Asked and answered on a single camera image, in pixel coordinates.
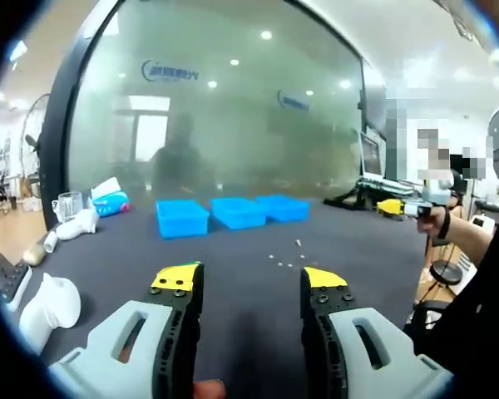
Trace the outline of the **person's right hand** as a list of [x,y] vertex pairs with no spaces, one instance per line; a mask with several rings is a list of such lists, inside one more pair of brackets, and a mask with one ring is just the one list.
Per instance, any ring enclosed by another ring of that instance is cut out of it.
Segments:
[[431,208],[430,215],[417,219],[417,231],[430,237],[436,237],[442,229],[446,210],[443,207]]

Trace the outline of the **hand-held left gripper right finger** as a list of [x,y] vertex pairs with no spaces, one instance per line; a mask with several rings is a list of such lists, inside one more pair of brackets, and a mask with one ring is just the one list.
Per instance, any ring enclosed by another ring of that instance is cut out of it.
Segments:
[[447,398],[453,375],[348,283],[315,267],[300,272],[301,339],[311,398]]

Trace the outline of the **person's left hand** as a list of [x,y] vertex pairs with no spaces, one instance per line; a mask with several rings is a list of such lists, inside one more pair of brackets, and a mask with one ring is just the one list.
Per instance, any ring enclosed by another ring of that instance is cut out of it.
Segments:
[[221,380],[213,379],[193,383],[194,399],[225,399],[225,385]]

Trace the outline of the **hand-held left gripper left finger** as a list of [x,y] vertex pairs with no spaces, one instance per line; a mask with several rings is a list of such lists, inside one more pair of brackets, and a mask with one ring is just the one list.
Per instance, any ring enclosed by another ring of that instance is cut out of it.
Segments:
[[70,398],[191,398],[203,285],[200,261],[163,268],[49,367],[54,381]]

